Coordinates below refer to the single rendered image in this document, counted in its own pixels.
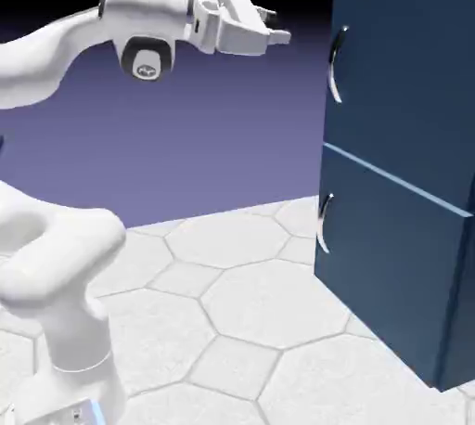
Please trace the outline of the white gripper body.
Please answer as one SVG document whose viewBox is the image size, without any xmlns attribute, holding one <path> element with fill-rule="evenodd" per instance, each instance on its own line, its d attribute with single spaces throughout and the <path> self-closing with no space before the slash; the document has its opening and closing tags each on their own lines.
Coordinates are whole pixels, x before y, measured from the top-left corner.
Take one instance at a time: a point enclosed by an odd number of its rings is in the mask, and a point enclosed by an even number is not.
<svg viewBox="0 0 475 425">
<path fill-rule="evenodd" d="M 219 0 L 220 23 L 216 49 L 224 54 L 260 56 L 269 30 L 251 0 Z"/>
</svg>

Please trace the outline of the large blue cabinet door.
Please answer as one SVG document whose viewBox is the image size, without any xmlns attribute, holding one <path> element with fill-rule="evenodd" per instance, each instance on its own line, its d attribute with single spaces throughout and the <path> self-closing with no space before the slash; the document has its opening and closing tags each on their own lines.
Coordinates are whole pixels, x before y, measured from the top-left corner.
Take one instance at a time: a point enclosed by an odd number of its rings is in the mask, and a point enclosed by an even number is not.
<svg viewBox="0 0 475 425">
<path fill-rule="evenodd" d="M 475 0 L 333 0 L 324 138 L 439 200 L 475 199 Z"/>
</svg>

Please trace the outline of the blue cabinet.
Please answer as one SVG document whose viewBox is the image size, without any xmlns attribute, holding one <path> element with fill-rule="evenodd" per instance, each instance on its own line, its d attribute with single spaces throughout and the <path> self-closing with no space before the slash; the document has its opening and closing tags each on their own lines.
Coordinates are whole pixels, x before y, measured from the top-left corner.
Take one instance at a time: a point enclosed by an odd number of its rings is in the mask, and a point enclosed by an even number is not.
<svg viewBox="0 0 475 425">
<path fill-rule="evenodd" d="M 315 275 L 431 388 L 475 380 L 475 0 L 333 0 Z"/>
</svg>

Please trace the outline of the small blue cabinet door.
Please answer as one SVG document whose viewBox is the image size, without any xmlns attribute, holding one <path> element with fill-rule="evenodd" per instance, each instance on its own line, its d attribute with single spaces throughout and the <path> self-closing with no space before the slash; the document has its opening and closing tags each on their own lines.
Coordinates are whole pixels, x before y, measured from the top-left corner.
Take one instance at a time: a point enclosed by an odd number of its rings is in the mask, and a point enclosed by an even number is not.
<svg viewBox="0 0 475 425">
<path fill-rule="evenodd" d="M 475 380 L 475 199 L 458 208 L 332 145 L 319 207 L 328 193 L 315 275 L 430 387 Z"/>
</svg>

